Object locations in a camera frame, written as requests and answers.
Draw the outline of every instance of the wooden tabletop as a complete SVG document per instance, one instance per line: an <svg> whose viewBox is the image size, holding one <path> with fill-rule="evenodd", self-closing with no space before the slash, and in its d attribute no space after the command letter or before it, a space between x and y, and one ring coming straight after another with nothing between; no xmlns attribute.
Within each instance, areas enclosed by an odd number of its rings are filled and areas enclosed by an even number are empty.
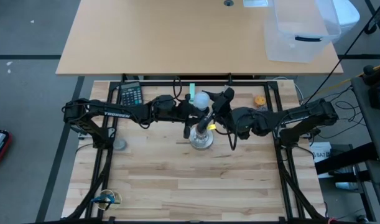
<svg viewBox="0 0 380 224"><path fill-rule="evenodd" d="M293 81L278 82L284 110L298 106ZM109 82L95 82L90 98L106 101L108 86ZM219 92L223 87L199 86L196 89ZM253 107L253 98L264 95L263 87L258 86L234 86L233 89L232 108ZM144 86L142 91L144 101L150 101L158 95L172 94L172 87ZM186 93L188 87L184 86L182 94ZM103 117L94 120L101 126ZM127 148L114 151L108 188L119 192L123 203L117 210L105 212L105 218L276 221L285 215L271 134L266 137L251 134L246 141L238 140L236 150L232 151L227 136L214 133L211 148L197 151L183 138L181 123L152 123L145 130L133 121L119 119L117 138L125 139ZM89 143L90 139L83 140L79 146ZM307 141L299 145L309 148ZM300 189L324 214L325 206L311 155L296 148L293 154ZM76 208L89 190L95 156L96 149L91 146L78 151L63 217ZM292 191L290 196L296 215Z"/></svg>
<svg viewBox="0 0 380 224"><path fill-rule="evenodd" d="M332 44L312 63L273 62L264 46L267 8L234 0L81 1L59 75L324 75ZM343 73L339 66L335 74Z"/></svg>

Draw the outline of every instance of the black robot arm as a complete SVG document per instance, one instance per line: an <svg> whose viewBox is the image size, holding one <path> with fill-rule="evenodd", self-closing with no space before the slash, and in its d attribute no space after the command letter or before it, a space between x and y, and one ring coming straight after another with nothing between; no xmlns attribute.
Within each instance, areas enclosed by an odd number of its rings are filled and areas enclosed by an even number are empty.
<svg viewBox="0 0 380 224"><path fill-rule="evenodd" d="M113 146L114 132L108 128L99 127L92 118L95 116L112 116L131 119L142 128L147 129L151 123L170 121L185 123L184 138L190 135L190 128L209 112L201 111L189 103L190 95L180 100L178 105L170 95L161 95L154 100L135 106L122 106L104 103L100 100L79 99L68 102L64 107L64 122L78 126L91 135L93 147L108 149Z"/></svg>
<svg viewBox="0 0 380 224"><path fill-rule="evenodd" d="M234 97L234 90L231 88L219 94L208 94L211 100L214 101L212 111L209 116L200 121L197 131L199 133L205 131L207 124L214 119L227 130L228 134L234 134L233 145L231 144L231 138L229 138L232 150L235 150L236 138L248 139L250 131L257 136L265 136L273 132L276 139L280 141L280 145L292 146L299 141L301 135L318 126L333 125L338 120L338 115L332 104L324 99L289 110L272 112L258 111L247 107L232 110L229 103ZM293 128L279 131L279 126L294 122L300 123Z"/></svg>

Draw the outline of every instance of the white paper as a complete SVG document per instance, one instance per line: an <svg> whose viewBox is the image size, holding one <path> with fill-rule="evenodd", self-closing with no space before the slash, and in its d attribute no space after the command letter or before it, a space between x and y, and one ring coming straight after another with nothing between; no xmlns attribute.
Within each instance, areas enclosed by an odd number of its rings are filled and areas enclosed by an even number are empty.
<svg viewBox="0 0 380 224"><path fill-rule="evenodd" d="M329 142L315 142L310 149L314 154L314 162L328 159L331 154L331 144ZM318 178L332 177L328 173L318 175Z"/></svg>

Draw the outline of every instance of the gray floor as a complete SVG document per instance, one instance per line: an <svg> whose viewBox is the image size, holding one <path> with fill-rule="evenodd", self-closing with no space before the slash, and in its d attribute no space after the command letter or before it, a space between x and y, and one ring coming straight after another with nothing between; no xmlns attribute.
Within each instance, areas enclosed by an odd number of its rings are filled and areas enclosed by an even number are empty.
<svg viewBox="0 0 380 224"><path fill-rule="evenodd" d="M361 21L335 44L338 54L344 53L371 16L363 0L352 2L361 14ZM377 8L380 0L373 0L373 3ZM79 0L0 0L0 54L61 54L78 4ZM380 32L363 34L351 53L380 54ZM27 223L35 220L39 209L63 127L60 108L72 97L76 77L57 77L57 60L13 60L7 66L8 62L0 60L0 129L9 130L14 135L14 141L0 163L0 223ZM332 77L326 86L361 73L368 64L379 65L380 60L343 61L345 74ZM308 96L324 78L298 77L297 84ZM87 77L82 97L89 97L95 79L117 80L119 77ZM340 99L356 105L351 92ZM342 118L351 116L350 111L337 111ZM322 136L338 133L351 125L340 121L324 128ZM329 141L332 144L359 146L369 142L370 138L366 128L359 125ZM60 217L77 144L75 135L71 133L47 214L48 220ZM363 210L354 213L362 208L358 194L336 189L329 179L320 183L329 216L349 214L342 220L354 220L356 215L363 214ZM378 207L375 211L380 219Z"/></svg>

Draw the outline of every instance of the calculator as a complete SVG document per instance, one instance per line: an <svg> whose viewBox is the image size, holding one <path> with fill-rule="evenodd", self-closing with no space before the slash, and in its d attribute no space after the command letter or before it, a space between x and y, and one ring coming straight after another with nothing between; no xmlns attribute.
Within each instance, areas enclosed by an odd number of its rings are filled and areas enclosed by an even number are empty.
<svg viewBox="0 0 380 224"><path fill-rule="evenodd" d="M121 85L121 104L123 106L141 105L143 103L140 82Z"/></svg>

